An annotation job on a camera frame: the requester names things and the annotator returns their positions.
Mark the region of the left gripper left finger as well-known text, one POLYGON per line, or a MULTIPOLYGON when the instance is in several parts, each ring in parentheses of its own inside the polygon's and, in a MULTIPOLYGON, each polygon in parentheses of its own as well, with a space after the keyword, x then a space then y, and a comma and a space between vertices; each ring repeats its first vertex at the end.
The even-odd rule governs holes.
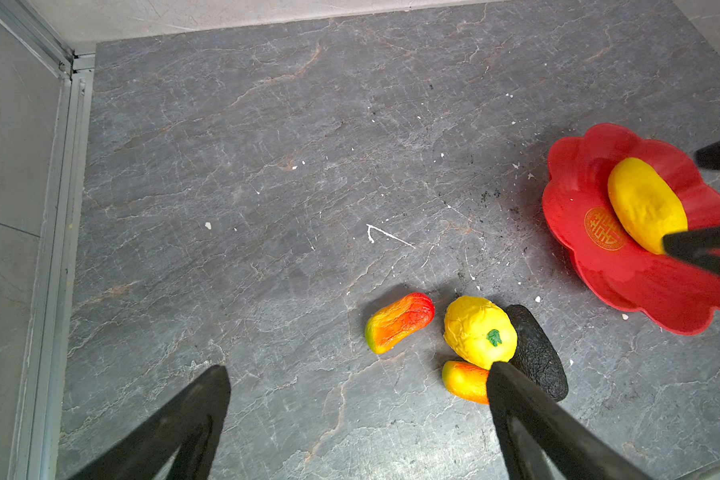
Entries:
POLYGON ((227 369, 213 365, 75 479, 206 479, 231 398, 227 369))

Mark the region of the dark fake avocado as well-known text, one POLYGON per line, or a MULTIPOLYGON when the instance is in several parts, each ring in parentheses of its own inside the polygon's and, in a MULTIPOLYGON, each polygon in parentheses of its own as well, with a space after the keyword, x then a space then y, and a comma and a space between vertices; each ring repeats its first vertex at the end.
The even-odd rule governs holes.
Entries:
POLYGON ((539 386, 555 402, 569 393, 569 385, 562 361, 533 314, 523 305, 506 307, 517 333, 517 348, 510 363, 539 386))

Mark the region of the round yellow fake lemon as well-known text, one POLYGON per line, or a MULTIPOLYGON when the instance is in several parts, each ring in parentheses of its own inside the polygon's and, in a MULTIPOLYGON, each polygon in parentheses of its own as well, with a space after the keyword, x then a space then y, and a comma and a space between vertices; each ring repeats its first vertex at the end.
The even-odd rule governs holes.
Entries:
POLYGON ((516 353, 518 334, 507 313, 480 297, 461 296, 447 308, 444 339, 462 359, 484 370, 495 362, 509 362, 516 353))

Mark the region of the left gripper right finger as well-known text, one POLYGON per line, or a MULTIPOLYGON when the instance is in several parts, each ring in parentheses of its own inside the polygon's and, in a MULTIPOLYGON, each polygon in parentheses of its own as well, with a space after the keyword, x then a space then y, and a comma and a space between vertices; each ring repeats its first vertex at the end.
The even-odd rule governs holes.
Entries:
POLYGON ((508 476, 551 479, 553 463, 567 479, 646 479, 513 365, 493 364, 490 410, 508 476))

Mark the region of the long yellow fake fruit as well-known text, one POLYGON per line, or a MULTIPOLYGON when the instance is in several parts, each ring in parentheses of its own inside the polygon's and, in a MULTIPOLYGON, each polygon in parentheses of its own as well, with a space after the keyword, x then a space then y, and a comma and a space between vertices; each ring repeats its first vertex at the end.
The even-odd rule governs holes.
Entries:
POLYGON ((666 253, 666 235, 688 230, 679 197, 651 165, 639 158, 625 158, 612 169, 607 191, 624 230, 652 254, 666 253))

